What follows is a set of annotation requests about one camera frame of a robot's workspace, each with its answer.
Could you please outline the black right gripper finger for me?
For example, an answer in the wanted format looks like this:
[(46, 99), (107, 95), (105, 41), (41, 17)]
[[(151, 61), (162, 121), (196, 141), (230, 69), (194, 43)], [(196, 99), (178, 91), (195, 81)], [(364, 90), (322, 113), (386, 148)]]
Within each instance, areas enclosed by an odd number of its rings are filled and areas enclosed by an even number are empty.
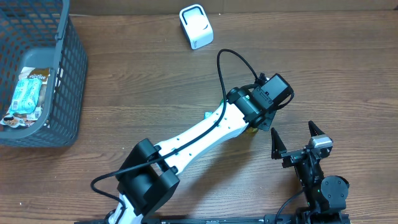
[(324, 135), (324, 132), (312, 121), (308, 122), (311, 137)]
[(282, 154), (287, 152), (287, 148), (285, 147), (283, 141), (281, 140), (275, 128), (271, 128), (271, 137), (272, 137), (271, 158), (281, 159)]

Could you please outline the Kleenex tissue pack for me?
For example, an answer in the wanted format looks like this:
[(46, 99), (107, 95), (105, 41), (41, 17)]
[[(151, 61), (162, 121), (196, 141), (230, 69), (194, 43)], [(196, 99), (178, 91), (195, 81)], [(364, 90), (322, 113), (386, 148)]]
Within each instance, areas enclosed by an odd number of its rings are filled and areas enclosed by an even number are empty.
[(212, 114), (211, 111), (205, 112), (204, 118), (207, 119), (209, 116), (211, 116), (211, 114)]

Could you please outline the brown snack pouch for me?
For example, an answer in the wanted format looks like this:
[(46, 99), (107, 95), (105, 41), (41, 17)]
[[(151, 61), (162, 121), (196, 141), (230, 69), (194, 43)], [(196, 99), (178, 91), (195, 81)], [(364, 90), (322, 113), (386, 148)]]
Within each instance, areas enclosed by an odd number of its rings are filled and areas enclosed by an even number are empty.
[(28, 128), (32, 126), (42, 115), (49, 77), (49, 68), (24, 67), (19, 74), (19, 80), (25, 78), (38, 78), (42, 81), (37, 106), (35, 110), (30, 114), (9, 114), (8, 107), (6, 115), (3, 116), (1, 120), (1, 125), (8, 126), (10, 128)]

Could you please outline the teal wipes pack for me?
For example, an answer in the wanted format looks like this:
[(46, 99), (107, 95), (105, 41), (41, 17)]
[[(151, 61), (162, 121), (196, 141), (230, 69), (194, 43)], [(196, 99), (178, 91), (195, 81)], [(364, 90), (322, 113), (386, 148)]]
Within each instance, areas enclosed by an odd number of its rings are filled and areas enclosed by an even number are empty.
[(19, 80), (12, 96), (9, 114), (30, 114), (38, 103), (42, 81), (38, 78)]

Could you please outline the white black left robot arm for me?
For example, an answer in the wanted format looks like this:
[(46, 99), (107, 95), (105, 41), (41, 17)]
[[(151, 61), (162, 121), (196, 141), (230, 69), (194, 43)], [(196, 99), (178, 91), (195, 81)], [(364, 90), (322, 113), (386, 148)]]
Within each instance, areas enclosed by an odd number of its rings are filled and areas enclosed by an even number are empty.
[(163, 206), (180, 183), (179, 175), (213, 147), (248, 128), (269, 130), (277, 110), (294, 97), (276, 73), (250, 85), (234, 87), (209, 117), (182, 134), (157, 144), (138, 142), (116, 174), (119, 205), (106, 223), (140, 223)]

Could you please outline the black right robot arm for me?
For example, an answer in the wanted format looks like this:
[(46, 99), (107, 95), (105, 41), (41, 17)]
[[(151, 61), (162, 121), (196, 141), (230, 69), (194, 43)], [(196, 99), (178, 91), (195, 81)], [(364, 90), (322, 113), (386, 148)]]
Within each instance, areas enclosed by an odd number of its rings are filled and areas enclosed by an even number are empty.
[[(324, 176), (320, 166), (320, 161), (330, 155), (333, 140), (313, 121), (308, 122), (308, 128), (311, 135), (308, 144), (290, 152), (276, 129), (271, 129), (271, 158), (281, 159), (284, 168), (293, 167), (302, 186), (279, 208), (274, 223), (349, 223), (349, 216), (341, 212), (346, 208), (349, 182), (338, 175)], [(307, 206), (282, 216), (283, 209), (301, 194), (305, 195)]]

